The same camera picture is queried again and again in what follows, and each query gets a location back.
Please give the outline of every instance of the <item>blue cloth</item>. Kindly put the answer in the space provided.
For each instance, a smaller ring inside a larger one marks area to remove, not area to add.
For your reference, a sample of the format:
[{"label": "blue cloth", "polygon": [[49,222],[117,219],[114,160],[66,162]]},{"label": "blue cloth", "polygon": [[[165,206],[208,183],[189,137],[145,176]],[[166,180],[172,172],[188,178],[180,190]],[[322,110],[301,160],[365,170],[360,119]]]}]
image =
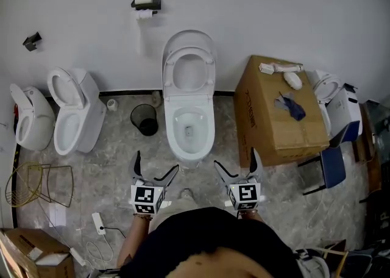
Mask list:
[{"label": "blue cloth", "polygon": [[296,119],[297,121],[302,120],[306,116],[306,112],[302,108],[301,105],[297,104],[295,101],[288,97],[284,97],[282,94],[283,100],[285,101],[285,105],[288,107],[290,111],[290,115]]}]

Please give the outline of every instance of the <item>white wall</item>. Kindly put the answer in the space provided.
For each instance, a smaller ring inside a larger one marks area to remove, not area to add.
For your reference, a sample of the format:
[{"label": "white wall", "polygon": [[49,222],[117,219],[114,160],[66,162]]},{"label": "white wall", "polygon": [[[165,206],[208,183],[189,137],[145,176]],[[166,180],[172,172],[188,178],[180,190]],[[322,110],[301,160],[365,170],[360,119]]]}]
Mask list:
[{"label": "white wall", "polygon": [[16,140],[13,132],[13,106],[10,94],[10,78],[0,69],[0,228],[13,228],[11,206],[4,195],[5,186],[13,169]]},{"label": "white wall", "polygon": [[[82,66],[101,90],[161,88],[161,52],[196,28],[218,48],[217,90],[234,90],[247,58],[263,54],[338,74],[360,99],[389,93],[389,0],[163,0],[136,54],[132,0],[0,0],[0,65],[20,85],[46,89],[53,66]],[[41,52],[22,42],[39,31]]]}]

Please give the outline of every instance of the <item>chair leg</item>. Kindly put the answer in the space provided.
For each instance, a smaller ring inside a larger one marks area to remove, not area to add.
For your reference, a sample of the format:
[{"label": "chair leg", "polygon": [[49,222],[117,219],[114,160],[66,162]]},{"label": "chair leg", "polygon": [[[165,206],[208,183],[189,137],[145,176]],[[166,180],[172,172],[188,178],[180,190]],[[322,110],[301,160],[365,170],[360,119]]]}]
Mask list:
[{"label": "chair leg", "polygon": [[317,189],[308,191],[308,192],[304,193],[303,195],[306,196],[307,194],[316,193],[317,191],[324,190],[324,189],[326,189],[326,187],[325,187],[325,185],[322,185],[321,187],[318,187]]},{"label": "chair leg", "polygon": [[316,161],[321,161],[321,156],[320,156],[320,155],[317,156],[317,157],[315,157],[315,158],[312,158],[312,159],[310,159],[310,160],[304,161],[303,163],[298,164],[298,167],[304,166],[304,165],[306,165],[306,164],[309,164],[309,163],[311,163],[311,162],[316,162]]}]

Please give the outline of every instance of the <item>tile floor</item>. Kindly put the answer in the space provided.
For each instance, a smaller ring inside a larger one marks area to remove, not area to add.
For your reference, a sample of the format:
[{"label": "tile floor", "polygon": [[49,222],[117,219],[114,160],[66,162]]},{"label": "tile floor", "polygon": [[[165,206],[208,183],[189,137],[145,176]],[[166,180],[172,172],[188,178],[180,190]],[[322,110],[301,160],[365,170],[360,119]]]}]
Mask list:
[{"label": "tile floor", "polygon": [[[146,177],[162,176],[177,160],[173,156],[166,138],[163,105],[157,109],[159,130],[152,137],[142,136],[130,122],[132,109],[142,103],[150,103],[150,96],[118,96],[117,112],[107,112],[102,132],[95,148],[88,154],[75,152],[60,156],[54,143],[43,152],[22,149],[20,161],[34,161],[55,165],[71,165],[74,175],[74,194],[70,208],[56,211],[53,223],[67,244],[75,247],[97,268],[101,261],[92,259],[86,250],[90,241],[99,246],[103,258],[108,260],[110,249],[99,236],[91,214],[100,212],[105,226],[117,227],[127,232],[132,222],[132,209],[129,205],[131,185],[128,173],[129,161],[133,154],[141,151],[141,169]],[[104,103],[108,98],[101,98]],[[211,153],[196,169],[181,165],[176,178],[168,188],[167,198],[175,199],[182,188],[190,187],[201,207],[222,208],[228,197],[216,171],[213,160],[220,161],[232,173],[240,171],[234,117],[233,99],[214,97],[216,135]],[[364,238],[364,216],[366,207],[358,201],[367,195],[367,169],[355,163],[352,145],[342,145],[347,179],[331,190],[302,196],[304,189],[321,182],[321,169],[318,164],[298,168],[296,163],[272,166],[264,169],[260,177],[262,192],[266,201],[259,208],[260,215],[291,248],[309,247],[329,241],[347,239],[347,247],[362,247]],[[53,169],[48,180],[52,198],[68,202],[71,194],[69,172]],[[39,205],[50,216],[49,206],[54,204],[39,199],[17,210],[20,227],[43,228],[58,238]],[[115,230],[107,230],[107,240],[113,248],[113,260],[105,266],[115,266],[123,237]],[[82,268],[75,262],[77,277],[85,277],[89,268]]]}]

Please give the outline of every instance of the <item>white container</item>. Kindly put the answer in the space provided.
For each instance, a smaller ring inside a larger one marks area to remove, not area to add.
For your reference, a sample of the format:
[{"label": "white container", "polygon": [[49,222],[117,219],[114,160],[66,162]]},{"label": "white container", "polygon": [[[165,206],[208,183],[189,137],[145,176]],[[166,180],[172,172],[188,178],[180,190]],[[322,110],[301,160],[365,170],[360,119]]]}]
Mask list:
[{"label": "white container", "polygon": [[360,121],[359,135],[363,132],[359,102],[352,88],[343,87],[329,102],[327,111],[331,123],[330,135],[332,138],[345,128],[348,123],[354,121]]}]

